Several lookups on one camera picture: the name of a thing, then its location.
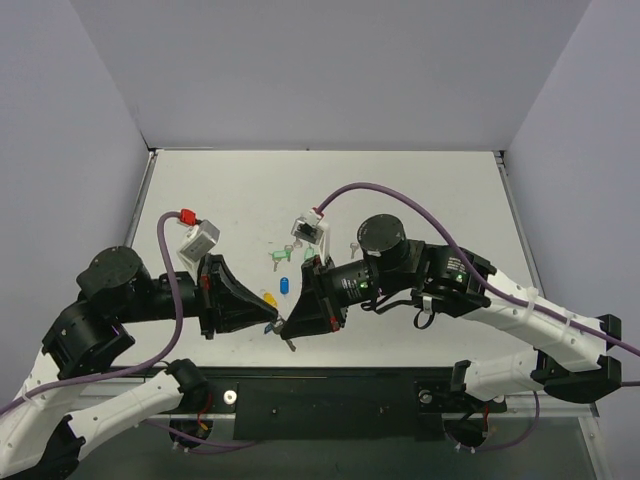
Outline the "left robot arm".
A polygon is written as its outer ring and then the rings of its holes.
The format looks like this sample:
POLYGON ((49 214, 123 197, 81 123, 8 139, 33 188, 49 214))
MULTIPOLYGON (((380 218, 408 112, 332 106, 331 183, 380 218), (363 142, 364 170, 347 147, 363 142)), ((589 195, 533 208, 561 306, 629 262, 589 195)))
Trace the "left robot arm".
POLYGON ((4 479, 65 479, 95 447, 149 417, 212 406, 203 373, 178 359, 138 387, 74 410, 87 384, 118 377, 111 366, 135 343, 127 323, 175 320, 165 348, 171 351, 187 317, 199 319, 207 339, 278 318, 220 255, 204 255, 194 275, 167 271, 154 279, 133 249, 114 247, 100 252, 77 283, 78 299, 56 318, 21 392, 1 410, 4 479))

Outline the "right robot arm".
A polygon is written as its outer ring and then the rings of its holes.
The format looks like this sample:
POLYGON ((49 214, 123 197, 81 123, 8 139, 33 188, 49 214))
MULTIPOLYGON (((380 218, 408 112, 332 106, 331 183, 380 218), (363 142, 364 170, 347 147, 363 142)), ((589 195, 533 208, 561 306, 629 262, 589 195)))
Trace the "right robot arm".
POLYGON ((621 363, 608 354, 621 337, 618 318, 568 315, 466 249, 407 238, 390 214, 365 220, 357 243, 359 261, 337 266, 316 255, 302 264, 301 293, 280 330, 283 340, 334 333, 350 306, 382 314, 397 305, 385 298, 407 291, 405 305, 430 318, 479 322, 527 345, 492 360, 457 362, 446 394, 459 409, 528 391, 589 404, 621 388, 621 363))

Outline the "dark blue key tag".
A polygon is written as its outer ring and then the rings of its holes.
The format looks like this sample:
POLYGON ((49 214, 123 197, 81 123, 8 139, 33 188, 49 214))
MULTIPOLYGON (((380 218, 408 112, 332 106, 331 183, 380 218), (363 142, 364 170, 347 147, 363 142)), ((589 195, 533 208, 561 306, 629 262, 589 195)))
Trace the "dark blue key tag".
POLYGON ((279 292, 281 295, 288 295, 290 292, 289 279, 287 277, 281 277, 279 280, 279 292))

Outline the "yellow key tag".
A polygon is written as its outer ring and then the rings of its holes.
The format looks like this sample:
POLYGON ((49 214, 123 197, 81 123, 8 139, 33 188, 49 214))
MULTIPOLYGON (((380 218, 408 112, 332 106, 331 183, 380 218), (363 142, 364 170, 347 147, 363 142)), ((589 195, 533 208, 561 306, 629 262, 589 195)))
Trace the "yellow key tag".
POLYGON ((266 303, 268 303, 269 305, 273 306, 274 308, 278 307, 278 302, 277 302, 276 298, 274 297, 274 295, 272 293, 263 292, 262 293, 262 298, 266 303))

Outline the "green key tag with key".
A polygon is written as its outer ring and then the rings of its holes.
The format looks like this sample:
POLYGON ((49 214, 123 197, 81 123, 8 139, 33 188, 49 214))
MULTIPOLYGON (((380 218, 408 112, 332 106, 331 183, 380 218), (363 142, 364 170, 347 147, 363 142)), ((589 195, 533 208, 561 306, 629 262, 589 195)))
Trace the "green key tag with key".
POLYGON ((274 250, 270 253, 270 258, 273 264, 273 271, 278 270, 278 266, 281 262, 290 262, 295 247, 292 244, 285 245, 280 250, 274 250))

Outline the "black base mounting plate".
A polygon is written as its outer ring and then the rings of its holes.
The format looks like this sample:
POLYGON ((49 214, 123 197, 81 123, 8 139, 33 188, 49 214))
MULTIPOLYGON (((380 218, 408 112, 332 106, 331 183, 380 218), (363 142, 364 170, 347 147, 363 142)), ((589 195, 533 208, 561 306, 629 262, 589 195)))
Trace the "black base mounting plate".
POLYGON ((451 388, 449 367, 206 367, 209 414, 232 414, 236 440, 439 441, 447 415, 506 405, 451 388))

